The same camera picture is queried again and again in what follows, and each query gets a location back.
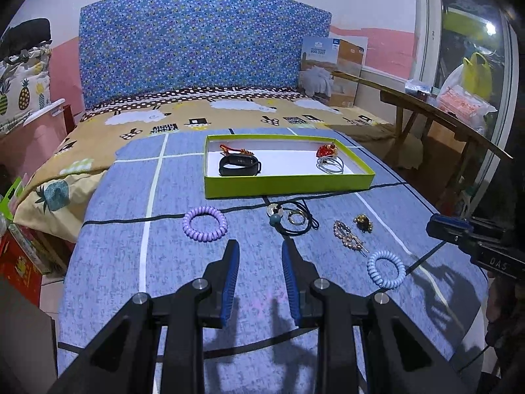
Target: pineapple pillow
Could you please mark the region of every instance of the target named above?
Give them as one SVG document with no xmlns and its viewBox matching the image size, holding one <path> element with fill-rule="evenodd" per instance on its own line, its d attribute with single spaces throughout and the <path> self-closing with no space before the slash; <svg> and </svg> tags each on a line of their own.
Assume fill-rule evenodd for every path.
<svg viewBox="0 0 525 394">
<path fill-rule="evenodd" d="M 51 103 L 49 45 L 11 56 L 0 64 L 0 134 L 10 132 L 30 113 Z"/>
</svg>

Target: blue headboard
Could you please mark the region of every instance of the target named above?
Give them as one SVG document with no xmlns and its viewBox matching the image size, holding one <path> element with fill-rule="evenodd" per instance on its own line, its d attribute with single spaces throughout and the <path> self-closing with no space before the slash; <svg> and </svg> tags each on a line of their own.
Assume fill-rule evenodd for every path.
<svg viewBox="0 0 525 394">
<path fill-rule="evenodd" d="M 190 86 L 295 87 L 303 36 L 332 15 L 292 0 L 102 0 L 80 11 L 86 109 Z"/>
</svg>

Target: fitness tracker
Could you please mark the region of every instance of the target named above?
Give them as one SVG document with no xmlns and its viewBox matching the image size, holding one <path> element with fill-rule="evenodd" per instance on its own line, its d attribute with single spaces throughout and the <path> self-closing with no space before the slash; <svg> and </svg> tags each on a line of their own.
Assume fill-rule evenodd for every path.
<svg viewBox="0 0 525 394">
<path fill-rule="evenodd" d="M 227 164 L 238 167 L 225 167 Z M 221 176 L 255 176 L 261 172 L 261 162 L 254 155 L 228 154 L 219 161 Z"/>
</svg>

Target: red box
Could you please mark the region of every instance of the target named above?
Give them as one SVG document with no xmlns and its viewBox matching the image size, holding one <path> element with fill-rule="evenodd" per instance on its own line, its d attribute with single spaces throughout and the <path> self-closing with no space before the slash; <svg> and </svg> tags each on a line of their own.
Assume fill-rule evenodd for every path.
<svg viewBox="0 0 525 394">
<path fill-rule="evenodd" d="M 40 307 L 42 275 L 9 231 L 0 242 L 0 275 L 31 303 Z"/>
</svg>

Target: light blue hair tie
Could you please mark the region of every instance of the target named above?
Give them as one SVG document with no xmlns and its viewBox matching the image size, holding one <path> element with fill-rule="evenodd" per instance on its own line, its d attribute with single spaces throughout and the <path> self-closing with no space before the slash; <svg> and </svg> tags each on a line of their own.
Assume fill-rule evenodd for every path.
<svg viewBox="0 0 525 394">
<path fill-rule="evenodd" d="M 379 274 L 379 272 L 375 268 L 375 262 L 378 259 L 386 259 L 392 262 L 396 266 L 397 278 L 395 280 L 383 279 L 381 274 Z M 406 277 L 405 266 L 403 265 L 403 262 L 401 261 L 401 259 L 399 259 L 392 252 L 388 252 L 388 251 L 375 252 L 374 254 L 372 254 L 372 256 L 368 258 L 367 270 L 368 270 L 368 275 L 370 276 L 372 281 L 376 283 L 377 286 L 383 289 L 398 288 L 399 286 L 401 286 L 401 283 L 403 283 L 403 280 L 405 280 L 405 277 Z"/>
</svg>

